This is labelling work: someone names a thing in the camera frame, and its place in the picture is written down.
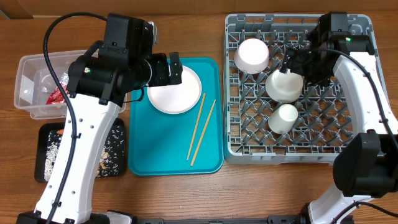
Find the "white bowl with food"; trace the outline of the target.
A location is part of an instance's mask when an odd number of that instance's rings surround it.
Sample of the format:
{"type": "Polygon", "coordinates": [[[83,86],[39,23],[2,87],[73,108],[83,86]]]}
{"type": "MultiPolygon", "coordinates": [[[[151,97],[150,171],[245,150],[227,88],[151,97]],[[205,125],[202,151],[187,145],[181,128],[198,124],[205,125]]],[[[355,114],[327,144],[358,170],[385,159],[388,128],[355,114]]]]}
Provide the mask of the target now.
{"type": "Polygon", "coordinates": [[[275,70],[266,79],[266,92],[279,103],[291,103],[302,94],[303,76],[292,73],[282,73],[275,70]]]}

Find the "white cup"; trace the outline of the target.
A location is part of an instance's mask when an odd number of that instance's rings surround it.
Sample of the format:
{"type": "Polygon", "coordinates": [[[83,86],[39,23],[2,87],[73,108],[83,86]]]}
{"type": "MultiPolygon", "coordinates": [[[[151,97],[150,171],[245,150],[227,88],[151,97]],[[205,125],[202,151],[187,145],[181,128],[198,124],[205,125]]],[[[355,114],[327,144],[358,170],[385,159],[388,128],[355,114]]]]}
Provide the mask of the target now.
{"type": "Polygon", "coordinates": [[[277,134],[288,133],[295,124],[298,115],[299,113],[295,106],[284,104],[269,116],[269,127],[277,134]]]}

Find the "pink shallow bowl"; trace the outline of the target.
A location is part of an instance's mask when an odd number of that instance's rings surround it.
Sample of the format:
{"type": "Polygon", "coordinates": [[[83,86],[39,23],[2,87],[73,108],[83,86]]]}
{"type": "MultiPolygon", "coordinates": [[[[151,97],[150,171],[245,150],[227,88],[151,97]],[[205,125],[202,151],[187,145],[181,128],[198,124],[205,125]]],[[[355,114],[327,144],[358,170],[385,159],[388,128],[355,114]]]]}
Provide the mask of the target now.
{"type": "Polygon", "coordinates": [[[260,73],[268,66],[269,48],[259,39],[247,39],[235,51],[234,62],[242,72],[248,74],[260,73]]]}

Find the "red snack wrapper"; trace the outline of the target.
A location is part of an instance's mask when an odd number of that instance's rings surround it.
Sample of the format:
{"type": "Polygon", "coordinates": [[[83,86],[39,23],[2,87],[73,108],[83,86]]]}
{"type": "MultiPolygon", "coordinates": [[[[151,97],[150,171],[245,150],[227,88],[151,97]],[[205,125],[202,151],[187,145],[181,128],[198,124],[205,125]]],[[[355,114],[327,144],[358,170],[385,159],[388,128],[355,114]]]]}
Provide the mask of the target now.
{"type": "MultiPolygon", "coordinates": [[[[69,77],[66,73],[64,73],[60,78],[59,78],[60,84],[64,90],[64,92],[68,95],[69,92],[67,90],[67,84],[69,81],[69,77]]],[[[63,95],[61,94],[61,91],[59,90],[58,87],[50,94],[49,98],[47,99],[46,104],[47,105],[55,105],[55,104],[62,104],[65,103],[65,99],[63,95]]]]}

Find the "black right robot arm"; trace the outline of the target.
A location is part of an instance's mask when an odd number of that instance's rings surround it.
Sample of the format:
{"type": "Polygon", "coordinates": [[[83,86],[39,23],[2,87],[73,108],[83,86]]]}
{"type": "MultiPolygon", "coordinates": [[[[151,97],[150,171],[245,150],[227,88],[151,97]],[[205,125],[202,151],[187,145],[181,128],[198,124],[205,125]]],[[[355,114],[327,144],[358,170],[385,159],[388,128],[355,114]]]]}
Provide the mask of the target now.
{"type": "Polygon", "coordinates": [[[345,95],[353,139],[333,163],[329,189],[307,207],[309,223],[341,223],[360,205],[397,191],[397,118],[379,81],[375,49],[367,35],[312,39],[307,49],[288,48],[281,72],[290,70],[311,85],[334,76],[345,95]]]}

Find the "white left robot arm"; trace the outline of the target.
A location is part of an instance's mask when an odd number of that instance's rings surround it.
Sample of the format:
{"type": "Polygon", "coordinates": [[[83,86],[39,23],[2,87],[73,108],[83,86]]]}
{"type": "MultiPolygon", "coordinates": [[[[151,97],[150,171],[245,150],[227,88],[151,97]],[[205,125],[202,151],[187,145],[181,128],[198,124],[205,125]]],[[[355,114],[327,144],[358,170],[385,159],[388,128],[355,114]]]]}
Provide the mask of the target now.
{"type": "Polygon", "coordinates": [[[124,212],[92,210],[94,181],[103,146],[127,93],[146,87],[178,85],[182,64],[177,52],[155,54],[152,21],[110,14],[104,38],[68,69],[60,87],[67,105],[64,132],[52,175],[32,211],[18,223],[136,223],[124,212]]]}

